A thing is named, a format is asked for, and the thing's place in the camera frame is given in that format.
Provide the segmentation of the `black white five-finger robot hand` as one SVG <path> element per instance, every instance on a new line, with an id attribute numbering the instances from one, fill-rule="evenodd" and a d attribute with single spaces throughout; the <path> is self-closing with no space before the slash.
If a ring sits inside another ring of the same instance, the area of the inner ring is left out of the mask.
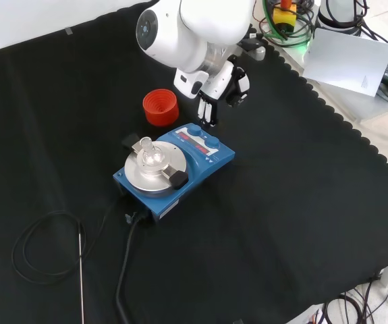
<path id="1" fill-rule="evenodd" d="M 232 55 L 221 71 L 206 81 L 201 88 L 198 104 L 198 118 L 203 125 L 217 124 L 218 102 L 225 101 L 228 106 L 236 107 L 247 97 L 250 81 L 246 72 L 236 64 L 236 57 Z"/>

